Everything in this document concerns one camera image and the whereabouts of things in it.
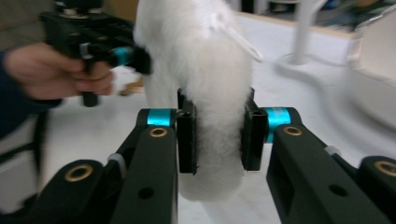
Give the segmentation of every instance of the black handle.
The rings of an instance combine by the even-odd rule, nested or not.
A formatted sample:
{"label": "black handle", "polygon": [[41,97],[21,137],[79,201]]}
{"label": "black handle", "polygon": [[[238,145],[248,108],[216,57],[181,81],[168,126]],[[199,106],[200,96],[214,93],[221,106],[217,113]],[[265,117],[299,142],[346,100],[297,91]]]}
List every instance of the black handle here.
{"label": "black handle", "polygon": [[[85,59],[85,71],[89,74],[96,62],[94,58]],[[92,91],[84,91],[82,93],[82,102],[87,107],[94,107],[99,104],[99,97]]]}
{"label": "black handle", "polygon": [[84,91],[82,93],[83,104],[87,107],[97,106],[99,103],[98,96],[91,91]]}

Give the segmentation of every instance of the white fluffy stuffed animal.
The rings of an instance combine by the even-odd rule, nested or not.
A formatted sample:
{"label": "white fluffy stuffed animal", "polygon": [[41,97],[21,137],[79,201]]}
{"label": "white fluffy stuffed animal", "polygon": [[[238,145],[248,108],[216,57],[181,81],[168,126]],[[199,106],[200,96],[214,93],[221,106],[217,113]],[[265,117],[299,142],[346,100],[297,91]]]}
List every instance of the white fluffy stuffed animal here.
{"label": "white fluffy stuffed animal", "polygon": [[144,77],[149,107],[176,108],[178,88],[197,107],[199,167],[197,175],[179,177],[180,193],[226,198],[244,173],[240,130],[251,55],[261,56],[222,0],[140,0],[134,40],[153,60],[154,73]]}

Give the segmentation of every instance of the human hand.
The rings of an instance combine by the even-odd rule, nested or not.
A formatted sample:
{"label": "human hand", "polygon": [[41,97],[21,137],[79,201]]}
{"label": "human hand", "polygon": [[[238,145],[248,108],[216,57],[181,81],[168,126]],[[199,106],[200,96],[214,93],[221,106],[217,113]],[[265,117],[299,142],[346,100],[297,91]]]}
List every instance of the human hand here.
{"label": "human hand", "polygon": [[35,100],[55,100],[82,91],[109,95],[112,91],[114,75],[107,63],[96,63],[87,74],[82,60],[70,59],[44,43],[9,51],[4,67]]}

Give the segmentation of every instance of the dark sleeve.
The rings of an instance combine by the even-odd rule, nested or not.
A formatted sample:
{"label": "dark sleeve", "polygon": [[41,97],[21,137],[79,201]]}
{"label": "dark sleeve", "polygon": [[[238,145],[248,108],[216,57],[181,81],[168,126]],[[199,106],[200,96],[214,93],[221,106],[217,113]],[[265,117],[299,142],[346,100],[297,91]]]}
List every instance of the dark sleeve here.
{"label": "dark sleeve", "polygon": [[0,139],[18,128],[31,114],[39,114],[61,100],[35,101],[20,89],[4,68],[5,52],[0,51]]}

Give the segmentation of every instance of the white cable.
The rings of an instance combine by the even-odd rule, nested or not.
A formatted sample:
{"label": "white cable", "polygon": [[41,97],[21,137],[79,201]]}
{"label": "white cable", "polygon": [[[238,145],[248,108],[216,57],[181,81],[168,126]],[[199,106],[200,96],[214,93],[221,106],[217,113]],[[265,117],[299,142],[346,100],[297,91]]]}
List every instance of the white cable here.
{"label": "white cable", "polygon": [[341,156],[341,151],[340,151],[340,149],[338,149],[337,147],[328,146],[328,147],[325,147],[324,150],[325,150],[327,153],[329,153],[329,155],[331,155],[331,156],[334,155],[334,154],[338,154],[338,155]]}
{"label": "white cable", "polygon": [[126,163],[121,154],[112,153],[108,156],[107,161],[116,161],[120,167],[121,178],[124,179],[126,177]]}
{"label": "white cable", "polygon": [[262,54],[250,44],[242,35],[238,34],[235,29],[226,24],[226,21],[220,13],[212,14],[211,28],[222,31],[228,37],[233,39],[245,52],[247,52],[256,62],[262,63]]}

